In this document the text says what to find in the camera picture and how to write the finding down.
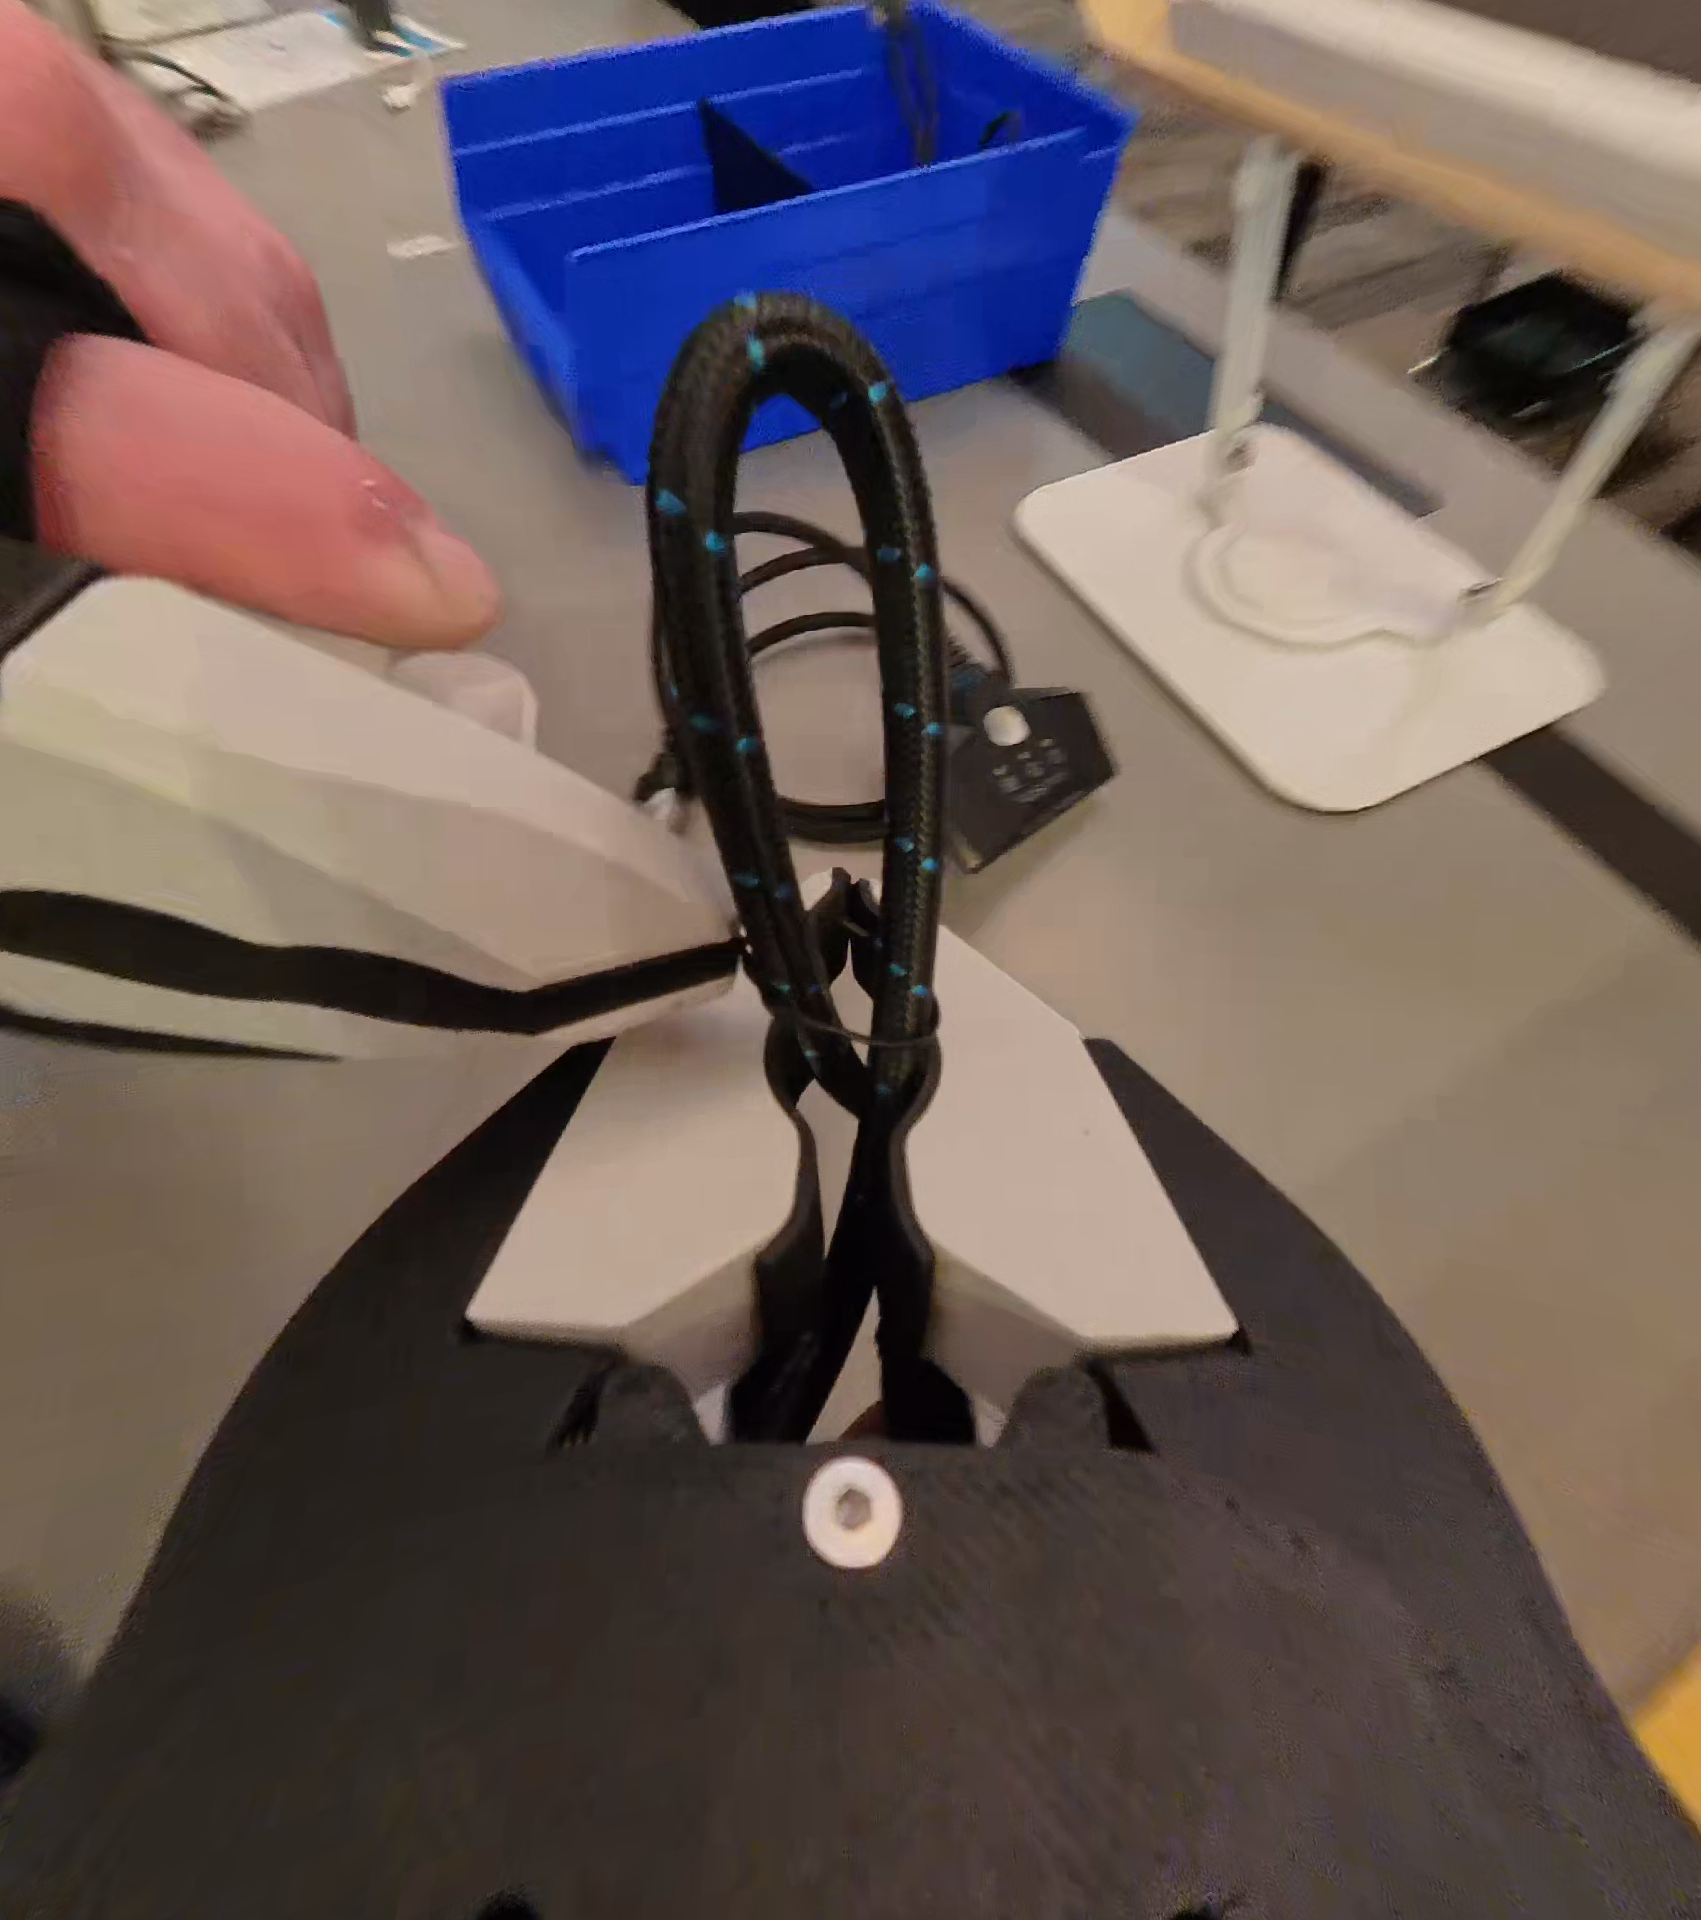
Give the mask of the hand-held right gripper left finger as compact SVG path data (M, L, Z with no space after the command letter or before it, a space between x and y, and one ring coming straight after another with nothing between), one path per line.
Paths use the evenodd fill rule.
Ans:
M764 1086L763 1008L696 1008L609 1040L466 1321L741 1373L750 1260L789 1225L800 1138Z

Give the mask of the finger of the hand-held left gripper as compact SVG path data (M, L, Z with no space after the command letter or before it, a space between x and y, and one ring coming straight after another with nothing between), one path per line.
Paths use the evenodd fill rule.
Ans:
M0 647L0 996L716 996L667 826L485 715L149 578Z
M0 1040L90 1056L407 1062L594 1037L629 1011L629 946L513 949L358 933L0 931Z

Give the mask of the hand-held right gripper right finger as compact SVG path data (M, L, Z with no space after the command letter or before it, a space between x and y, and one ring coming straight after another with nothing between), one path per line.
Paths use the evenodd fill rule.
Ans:
M1046 1373L1238 1330L1087 1037L953 931L938 1080L902 1143L934 1251L928 1360Z

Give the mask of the black hdmi switch box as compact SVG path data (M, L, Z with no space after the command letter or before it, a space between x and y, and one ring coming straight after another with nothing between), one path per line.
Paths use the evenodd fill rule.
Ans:
M1112 752L1080 691L1010 685L955 668L947 725L945 843L960 872L1030 845L1112 781Z

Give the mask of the person's left hand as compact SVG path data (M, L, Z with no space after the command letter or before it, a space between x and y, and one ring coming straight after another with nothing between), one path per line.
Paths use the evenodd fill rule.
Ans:
M62 337L29 408L40 541L386 648L463 648L493 570L356 442L305 264L138 84L0 3L0 199L145 343Z

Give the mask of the black blue-bin divider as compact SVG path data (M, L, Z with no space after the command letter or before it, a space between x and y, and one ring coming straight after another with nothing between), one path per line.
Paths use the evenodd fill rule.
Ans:
M813 194L813 177L750 138L725 108L716 108L716 97L699 97L696 118L708 160L714 217Z

